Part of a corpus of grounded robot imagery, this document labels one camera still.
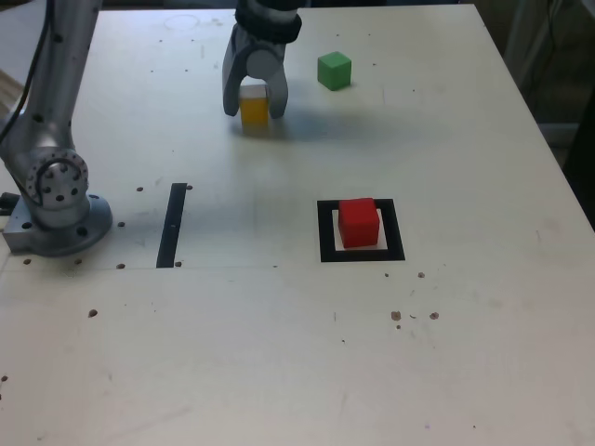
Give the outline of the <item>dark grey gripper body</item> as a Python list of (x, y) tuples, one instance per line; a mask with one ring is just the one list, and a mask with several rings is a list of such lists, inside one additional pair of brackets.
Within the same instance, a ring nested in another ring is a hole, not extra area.
[(235, 24), (231, 32), (232, 54), (238, 57), (243, 51), (257, 49), (268, 50), (277, 59), (284, 59), (285, 56), (285, 45), (259, 39), (245, 30), (240, 24)]

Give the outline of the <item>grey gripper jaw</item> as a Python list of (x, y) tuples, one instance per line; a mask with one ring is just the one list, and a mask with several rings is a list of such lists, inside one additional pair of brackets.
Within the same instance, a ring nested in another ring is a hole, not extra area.
[(276, 53), (269, 49), (256, 50), (248, 56), (246, 69), (250, 77), (265, 83), (271, 118), (282, 118), (288, 101), (284, 52)]
[(229, 43), (222, 65), (222, 103), (228, 116), (239, 111), (239, 90), (246, 76), (245, 56), (236, 44)]

